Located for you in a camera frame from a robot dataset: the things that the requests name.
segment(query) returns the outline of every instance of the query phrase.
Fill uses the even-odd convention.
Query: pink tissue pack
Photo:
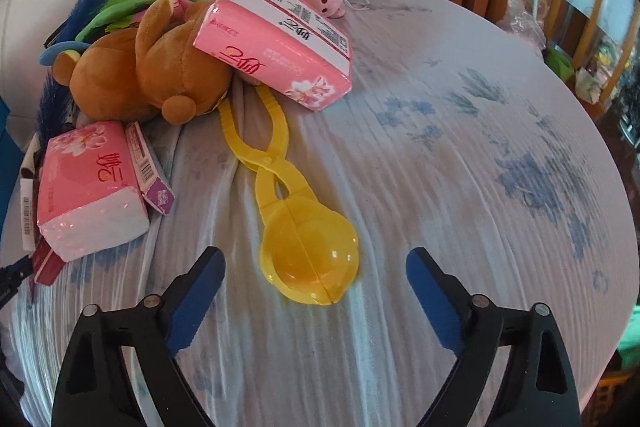
[[[216,0],[194,46],[311,110],[351,90],[351,44],[300,0]]]
[[[120,122],[94,123],[49,141],[37,222],[66,263],[128,243],[148,230]]]

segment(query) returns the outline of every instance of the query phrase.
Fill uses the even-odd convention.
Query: metal rivet
[[[82,310],[82,315],[84,315],[85,317],[93,317],[95,314],[97,314],[97,312],[98,306],[96,306],[95,304],[89,304],[84,307],[84,310]]]
[[[489,302],[491,302],[489,298],[484,295],[474,295],[471,297],[471,304],[477,308],[487,308]]]
[[[546,317],[549,313],[551,313],[549,306],[543,303],[536,304],[534,309],[538,315],[542,315],[543,317]]]
[[[145,300],[143,302],[145,308],[155,308],[156,306],[158,306],[161,300],[162,299],[159,295],[148,295],[145,297]]]

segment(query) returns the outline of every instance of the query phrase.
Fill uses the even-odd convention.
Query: clear plastic wrap
[[[546,46],[545,34],[533,15],[527,12],[524,0],[509,0],[507,13],[497,25],[507,33],[519,36],[542,58],[542,50]]]

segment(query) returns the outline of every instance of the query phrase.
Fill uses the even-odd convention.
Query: yellow plastic tongs
[[[260,269],[286,297],[303,304],[336,303],[358,271],[358,236],[341,214],[318,201],[305,177],[285,159],[289,127],[282,108],[264,84],[256,91],[267,109],[273,134],[266,151],[238,136],[228,98],[218,107],[222,131],[234,155],[255,171],[255,199],[264,233]],[[276,181],[288,195],[280,199]]]

